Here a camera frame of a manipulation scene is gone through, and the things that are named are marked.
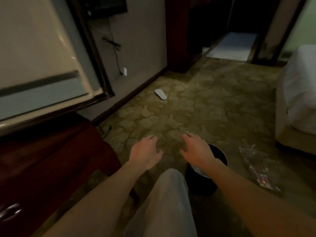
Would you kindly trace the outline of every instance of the wall-mounted television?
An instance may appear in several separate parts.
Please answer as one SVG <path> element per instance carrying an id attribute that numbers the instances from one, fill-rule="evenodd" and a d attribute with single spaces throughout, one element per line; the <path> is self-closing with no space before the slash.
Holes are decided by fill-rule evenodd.
<path id="1" fill-rule="evenodd" d="M 81 0 L 81 3 L 89 19 L 127 12 L 126 0 Z"/>

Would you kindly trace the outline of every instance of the pants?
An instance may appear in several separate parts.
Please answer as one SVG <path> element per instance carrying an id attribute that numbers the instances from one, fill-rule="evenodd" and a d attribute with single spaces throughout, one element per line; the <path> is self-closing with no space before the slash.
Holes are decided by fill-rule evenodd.
<path id="1" fill-rule="evenodd" d="M 160 175 L 123 237 L 197 236 L 183 175 L 169 169 Z"/>

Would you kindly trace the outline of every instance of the metal handle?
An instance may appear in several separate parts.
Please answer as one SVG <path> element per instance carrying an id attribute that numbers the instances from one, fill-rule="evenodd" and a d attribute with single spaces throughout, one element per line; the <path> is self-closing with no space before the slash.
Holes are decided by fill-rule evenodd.
<path id="1" fill-rule="evenodd" d="M 8 221 L 10 219 L 13 219 L 21 211 L 22 211 L 22 209 L 20 208 L 20 204 L 19 203 L 10 205 L 9 207 L 7 207 L 5 210 L 3 210 L 0 213 L 0 222 L 5 222 L 5 221 Z"/>

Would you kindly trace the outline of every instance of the forearm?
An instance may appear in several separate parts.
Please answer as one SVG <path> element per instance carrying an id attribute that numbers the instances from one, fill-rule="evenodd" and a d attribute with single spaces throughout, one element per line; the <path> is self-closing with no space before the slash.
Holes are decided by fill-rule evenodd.
<path id="1" fill-rule="evenodd" d="M 110 236 L 129 192 L 143 172 L 141 165 L 128 161 L 70 209 L 44 236 Z"/>
<path id="2" fill-rule="evenodd" d="M 316 221 L 216 160 L 205 172 L 254 236 L 315 236 Z"/>

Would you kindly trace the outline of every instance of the plastic packaging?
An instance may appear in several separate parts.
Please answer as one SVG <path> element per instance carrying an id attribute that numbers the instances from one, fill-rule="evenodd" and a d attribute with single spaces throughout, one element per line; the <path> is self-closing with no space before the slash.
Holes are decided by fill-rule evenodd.
<path id="1" fill-rule="evenodd" d="M 269 182 L 268 179 L 268 164 L 264 160 L 264 153 L 257 151 L 255 145 L 249 148 L 239 147 L 239 151 L 243 156 L 251 175 L 258 182 L 258 184 L 270 190 L 280 191 L 280 189 Z"/>

